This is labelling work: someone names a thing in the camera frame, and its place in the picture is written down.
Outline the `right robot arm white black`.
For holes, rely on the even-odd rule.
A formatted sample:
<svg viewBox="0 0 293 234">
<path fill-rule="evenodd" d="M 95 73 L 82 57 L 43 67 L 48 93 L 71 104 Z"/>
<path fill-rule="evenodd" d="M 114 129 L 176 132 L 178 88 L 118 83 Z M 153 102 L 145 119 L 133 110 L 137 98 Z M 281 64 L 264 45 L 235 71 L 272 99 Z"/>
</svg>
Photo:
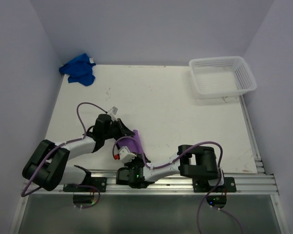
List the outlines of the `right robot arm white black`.
<svg viewBox="0 0 293 234">
<path fill-rule="evenodd" d="M 164 177 L 180 175 L 191 178 L 204 192 L 219 191 L 225 186 L 214 148 L 202 144 L 180 145 L 167 162 L 152 163 L 145 154 L 132 153 L 127 147 L 122 147 L 115 158 L 124 163 L 116 173 L 117 185 L 145 189 Z"/>
</svg>

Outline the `black purple microfiber towel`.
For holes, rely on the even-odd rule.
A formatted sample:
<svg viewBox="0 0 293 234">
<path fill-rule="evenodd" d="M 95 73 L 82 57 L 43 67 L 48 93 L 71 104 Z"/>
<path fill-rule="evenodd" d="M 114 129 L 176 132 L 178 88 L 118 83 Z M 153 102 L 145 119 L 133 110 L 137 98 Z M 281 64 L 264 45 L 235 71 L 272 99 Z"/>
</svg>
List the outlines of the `black purple microfiber towel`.
<svg viewBox="0 0 293 234">
<path fill-rule="evenodd" d="M 122 137 L 121 139 L 119 139 L 115 142 L 115 145 L 116 145 L 118 151 L 121 147 L 124 147 L 124 146 L 128 147 L 128 149 L 136 155 L 134 160 L 135 159 L 141 160 L 142 164 L 144 164 L 142 156 L 145 154 L 143 154 L 144 151 L 142 148 L 139 132 L 137 130 L 133 130 L 133 132 L 134 132 L 134 136 Z"/>
</svg>

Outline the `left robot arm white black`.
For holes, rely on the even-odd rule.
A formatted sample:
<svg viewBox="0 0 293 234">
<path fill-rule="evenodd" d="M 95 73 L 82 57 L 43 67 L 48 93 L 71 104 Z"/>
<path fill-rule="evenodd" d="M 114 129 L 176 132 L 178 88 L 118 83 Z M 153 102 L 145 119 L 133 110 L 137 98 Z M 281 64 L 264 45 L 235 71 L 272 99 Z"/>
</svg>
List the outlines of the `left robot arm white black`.
<svg viewBox="0 0 293 234">
<path fill-rule="evenodd" d="M 84 130 L 81 138 L 63 143 L 45 139 L 39 143 L 22 171 L 22 176 L 28 180 L 22 196 L 41 188 L 52 191 L 60 184 L 74 184 L 83 192 L 89 190 L 92 185 L 91 172 L 78 165 L 67 166 L 67 162 L 98 151 L 106 140 L 135 136 L 119 118 L 109 114 L 100 114 L 95 124 Z"/>
</svg>

